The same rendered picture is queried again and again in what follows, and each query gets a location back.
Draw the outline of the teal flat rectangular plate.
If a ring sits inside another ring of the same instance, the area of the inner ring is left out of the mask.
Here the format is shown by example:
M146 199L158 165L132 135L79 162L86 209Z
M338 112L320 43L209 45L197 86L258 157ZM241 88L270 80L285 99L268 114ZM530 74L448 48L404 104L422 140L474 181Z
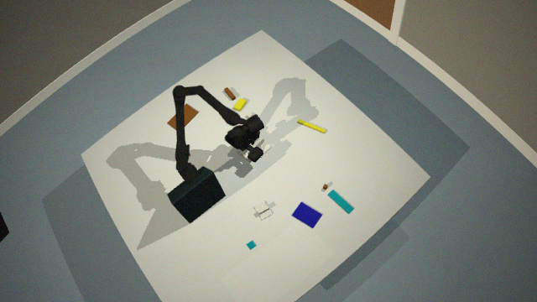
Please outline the teal flat rectangular plate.
M250 248L250 250L257 246L257 245L255 245L255 243L254 243L253 241L251 241L251 242L248 243L247 245L248 245L248 247Z

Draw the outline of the teal flat bar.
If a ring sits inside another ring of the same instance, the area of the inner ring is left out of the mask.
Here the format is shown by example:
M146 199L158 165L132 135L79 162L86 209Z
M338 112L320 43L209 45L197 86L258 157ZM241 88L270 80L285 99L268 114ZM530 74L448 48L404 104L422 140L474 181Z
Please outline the teal flat bar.
M344 211L346 211L348 214L353 210L352 206L350 204L347 204L346 201L339 196L334 190L332 190L328 196L332 198L340 207L343 208Z

